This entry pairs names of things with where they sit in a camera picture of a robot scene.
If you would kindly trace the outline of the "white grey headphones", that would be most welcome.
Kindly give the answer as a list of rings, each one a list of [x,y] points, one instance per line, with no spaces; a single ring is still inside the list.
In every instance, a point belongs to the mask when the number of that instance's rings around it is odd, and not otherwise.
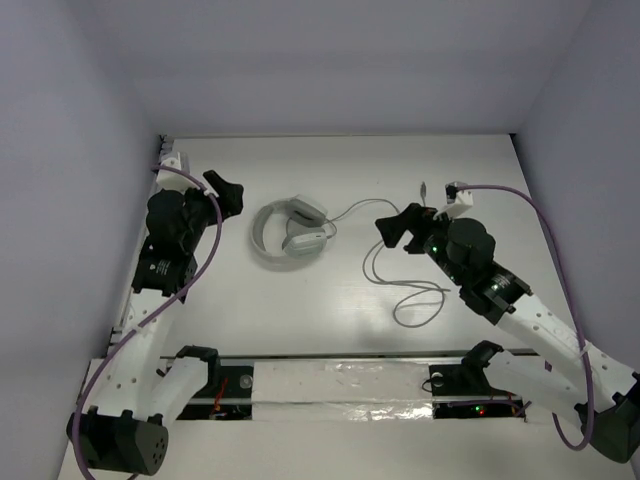
[[[280,252],[272,253],[265,245],[264,232],[274,215],[286,217],[285,236]],[[327,210],[317,201],[303,195],[275,200],[263,206],[250,227],[255,250],[274,263],[306,261],[318,257],[325,249],[329,234],[324,229]]]

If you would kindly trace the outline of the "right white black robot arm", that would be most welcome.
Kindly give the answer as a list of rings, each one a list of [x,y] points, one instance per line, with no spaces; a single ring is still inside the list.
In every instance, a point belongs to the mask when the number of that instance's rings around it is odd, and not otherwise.
[[[564,418],[606,458],[626,463],[639,447],[639,374],[559,319],[531,287],[494,259],[495,239],[471,218],[450,218],[410,204],[375,226],[394,248],[405,233],[409,254],[428,255],[459,288],[466,307],[519,339],[551,366],[527,368],[502,347],[483,341],[461,378],[470,391],[491,386],[519,393]]]

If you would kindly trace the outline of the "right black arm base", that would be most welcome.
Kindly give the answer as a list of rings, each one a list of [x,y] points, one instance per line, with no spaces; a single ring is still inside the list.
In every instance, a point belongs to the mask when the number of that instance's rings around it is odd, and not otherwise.
[[[429,367],[421,390],[431,395],[434,418],[471,420],[483,418],[526,419],[530,403],[511,392],[495,389],[461,364],[436,364]]]

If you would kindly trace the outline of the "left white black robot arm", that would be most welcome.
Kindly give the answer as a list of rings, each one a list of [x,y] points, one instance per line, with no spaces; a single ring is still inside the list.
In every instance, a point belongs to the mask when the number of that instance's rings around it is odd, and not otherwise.
[[[157,370],[173,323],[167,312],[186,302],[212,263],[224,221],[243,211],[244,188],[213,170],[202,180],[175,167],[156,172],[120,339],[86,381],[67,426],[86,479],[95,470],[155,475],[170,426],[196,393],[222,382],[219,354],[209,347],[186,346],[166,373]]]

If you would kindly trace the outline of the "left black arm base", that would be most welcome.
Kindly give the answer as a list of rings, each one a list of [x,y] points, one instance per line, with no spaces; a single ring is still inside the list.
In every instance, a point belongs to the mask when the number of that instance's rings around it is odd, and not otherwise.
[[[210,381],[206,368],[195,362],[156,369],[160,399],[168,399],[171,406],[185,401],[178,420],[250,420],[253,376],[250,365],[222,365]]]

